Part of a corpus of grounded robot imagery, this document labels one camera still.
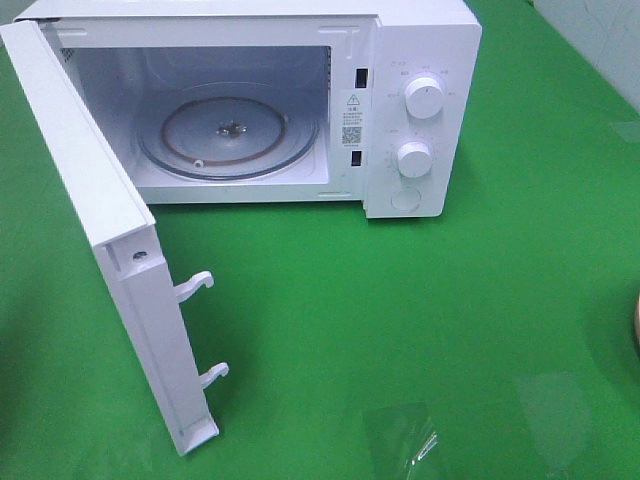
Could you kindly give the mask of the pink round plate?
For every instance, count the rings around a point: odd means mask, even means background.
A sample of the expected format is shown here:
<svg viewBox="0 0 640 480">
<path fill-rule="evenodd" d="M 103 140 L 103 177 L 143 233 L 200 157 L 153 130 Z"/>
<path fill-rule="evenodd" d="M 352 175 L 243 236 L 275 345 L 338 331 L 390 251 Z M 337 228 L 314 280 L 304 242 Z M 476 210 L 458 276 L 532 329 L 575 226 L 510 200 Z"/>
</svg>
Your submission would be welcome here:
<svg viewBox="0 0 640 480">
<path fill-rule="evenodd" d="M 639 294 L 635 299 L 635 303 L 634 303 L 634 312 L 632 317 L 632 338 L 634 341 L 634 345 L 639 350 L 639 347 L 640 347 L 640 297 L 639 297 Z"/>
</svg>

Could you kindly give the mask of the round white door button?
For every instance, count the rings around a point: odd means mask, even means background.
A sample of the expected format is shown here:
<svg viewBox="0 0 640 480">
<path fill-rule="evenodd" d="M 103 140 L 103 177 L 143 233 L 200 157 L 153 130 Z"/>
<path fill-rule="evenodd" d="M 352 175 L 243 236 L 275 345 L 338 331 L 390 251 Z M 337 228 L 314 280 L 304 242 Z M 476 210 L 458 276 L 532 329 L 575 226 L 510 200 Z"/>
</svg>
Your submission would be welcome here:
<svg viewBox="0 0 640 480">
<path fill-rule="evenodd" d="M 391 205 L 398 211 L 412 212 L 419 207 L 421 199 L 418 189 L 407 187 L 392 194 Z"/>
</svg>

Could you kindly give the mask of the clear tape patch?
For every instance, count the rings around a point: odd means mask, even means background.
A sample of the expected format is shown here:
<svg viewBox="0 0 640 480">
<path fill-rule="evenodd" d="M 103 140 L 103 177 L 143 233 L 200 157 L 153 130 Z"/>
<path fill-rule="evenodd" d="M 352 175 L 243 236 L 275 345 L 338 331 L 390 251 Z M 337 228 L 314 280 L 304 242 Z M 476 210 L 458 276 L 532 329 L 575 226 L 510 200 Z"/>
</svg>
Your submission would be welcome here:
<svg viewBox="0 0 640 480">
<path fill-rule="evenodd" d="M 515 380 L 537 452 L 552 469 L 568 468 L 586 449 L 591 410 L 569 372 L 521 376 Z"/>
<path fill-rule="evenodd" d="M 424 402 L 369 410 L 363 420 L 376 479 L 448 478 Z"/>
</svg>

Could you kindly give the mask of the white microwave knob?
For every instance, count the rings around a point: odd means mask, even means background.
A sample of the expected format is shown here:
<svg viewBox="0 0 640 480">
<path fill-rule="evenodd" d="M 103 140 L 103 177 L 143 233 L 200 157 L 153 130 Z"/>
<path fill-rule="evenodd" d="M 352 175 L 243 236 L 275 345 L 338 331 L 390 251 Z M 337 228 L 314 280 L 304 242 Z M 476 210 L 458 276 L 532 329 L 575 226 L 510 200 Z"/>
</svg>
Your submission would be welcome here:
<svg viewBox="0 0 640 480">
<path fill-rule="evenodd" d="M 433 166 L 433 153 L 423 142 L 408 142 L 397 152 L 397 166 L 406 178 L 420 178 L 427 175 Z"/>
<path fill-rule="evenodd" d="M 431 118 L 443 108 L 443 83 L 433 75 L 417 77 L 405 86 L 404 101 L 412 117 L 420 120 Z"/>
</svg>

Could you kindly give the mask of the glass microwave turntable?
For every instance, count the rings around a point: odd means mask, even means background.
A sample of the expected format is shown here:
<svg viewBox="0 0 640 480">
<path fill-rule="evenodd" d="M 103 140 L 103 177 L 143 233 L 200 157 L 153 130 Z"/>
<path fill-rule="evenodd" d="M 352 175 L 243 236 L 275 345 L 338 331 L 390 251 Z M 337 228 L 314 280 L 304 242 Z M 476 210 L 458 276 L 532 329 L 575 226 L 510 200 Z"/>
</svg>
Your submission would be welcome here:
<svg viewBox="0 0 640 480">
<path fill-rule="evenodd" d="M 220 82 L 162 91 L 141 110 L 139 142 L 167 171 L 205 181 L 276 172 L 314 145 L 327 115 L 320 88 Z"/>
</svg>

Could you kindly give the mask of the white microwave oven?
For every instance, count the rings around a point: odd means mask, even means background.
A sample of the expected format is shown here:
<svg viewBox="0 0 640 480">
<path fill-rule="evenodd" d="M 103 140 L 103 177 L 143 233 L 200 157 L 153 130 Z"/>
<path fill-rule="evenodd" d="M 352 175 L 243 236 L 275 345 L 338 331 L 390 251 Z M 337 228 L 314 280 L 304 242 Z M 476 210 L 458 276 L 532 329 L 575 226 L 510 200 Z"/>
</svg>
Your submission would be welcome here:
<svg viewBox="0 0 640 480">
<path fill-rule="evenodd" d="M 461 1 L 37 1 L 9 24 L 19 21 L 41 28 L 148 204 L 358 201 L 370 218 L 443 209 L 482 35 Z M 424 75 L 443 83 L 444 105 L 420 120 L 404 88 Z M 139 142 L 150 98 L 220 82 L 325 89 L 314 145 L 246 180 L 183 177 L 150 160 Z M 433 166 L 406 178 L 397 152 L 415 141 Z M 401 212 L 391 196 L 407 187 L 422 199 Z"/>
</svg>

